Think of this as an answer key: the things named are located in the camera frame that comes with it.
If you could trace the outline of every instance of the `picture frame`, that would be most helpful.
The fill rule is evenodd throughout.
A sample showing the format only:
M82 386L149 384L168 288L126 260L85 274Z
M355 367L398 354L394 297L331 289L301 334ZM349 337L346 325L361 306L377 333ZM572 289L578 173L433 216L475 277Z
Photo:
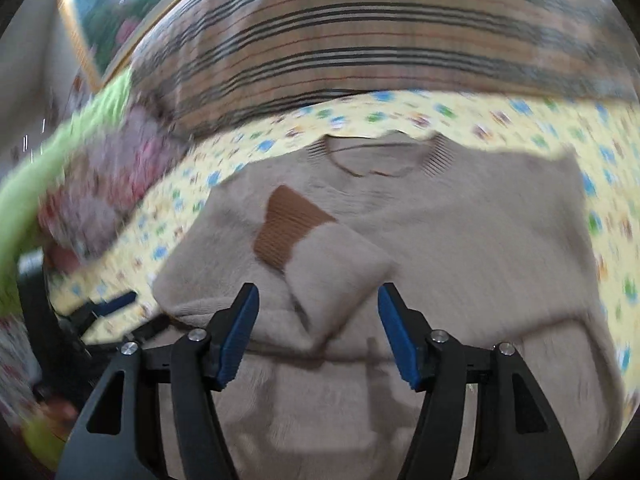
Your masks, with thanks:
M123 67L138 42L181 0L58 0L60 16L92 92Z

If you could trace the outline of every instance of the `striped pillow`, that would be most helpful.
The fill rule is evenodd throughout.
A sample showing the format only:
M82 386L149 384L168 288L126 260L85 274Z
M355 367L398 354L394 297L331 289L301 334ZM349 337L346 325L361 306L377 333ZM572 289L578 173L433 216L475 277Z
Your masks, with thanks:
M636 99L633 37L609 0L184 0L137 47L192 136L377 89Z

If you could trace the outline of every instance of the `wall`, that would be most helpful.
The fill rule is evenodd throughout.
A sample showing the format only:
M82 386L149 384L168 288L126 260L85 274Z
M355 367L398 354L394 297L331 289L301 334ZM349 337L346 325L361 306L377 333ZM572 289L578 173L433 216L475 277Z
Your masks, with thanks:
M76 74L80 70L76 51L66 33L56 7L51 17L49 28L49 44L44 53L43 90L45 94L52 92L56 102L62 108L69 97L69 89Z
M56 0L24 0L0 38L0 124L42 91L45 54ZM0 152L15 131L0 130Z
M31 152L38 153L42 143L42 121L45 117L45 100L39 92L25 96L22 103L12 110L10 118L2 124L2 136L10 139L0 151L0 180L13 167L11 148L18 146L21 157L30 158ZM24 137L27 137L26 151L23 152Z
M49 96L63 107L78 69L56 0L25 0L0 38L0 179L24 136L27 158L40 145Z

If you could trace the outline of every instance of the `yellow bedsheet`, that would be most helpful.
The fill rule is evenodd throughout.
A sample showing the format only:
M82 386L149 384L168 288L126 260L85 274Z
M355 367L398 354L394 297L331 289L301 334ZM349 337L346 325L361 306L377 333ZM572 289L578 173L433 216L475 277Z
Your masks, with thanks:
M621 102L383 91L254 121L196 147L149 192L108 254L72 276L53 279L52 302L67 313L86 297L136 290L138 303L97 322L85 339L118 338L158 311L150 284L212 186L252 160L296 150L328 132L374 137L389 129L415 137L438 130L475 148L543 156L575 146L602 308L618 348L630 416L640 400L640 108Z

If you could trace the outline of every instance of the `beige fuzzy sweater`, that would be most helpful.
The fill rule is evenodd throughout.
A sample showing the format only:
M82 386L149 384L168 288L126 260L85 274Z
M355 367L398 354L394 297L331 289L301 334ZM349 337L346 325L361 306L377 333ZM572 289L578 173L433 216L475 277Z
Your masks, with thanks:
M397 476L422 396L401 381L378 319L384 281L465 344L516 343L585 478L618 436L622 379L583 206L571 154L327 136L215 187L154 295L204 326L243 282L258 286L250 351L214 396L243 480Z

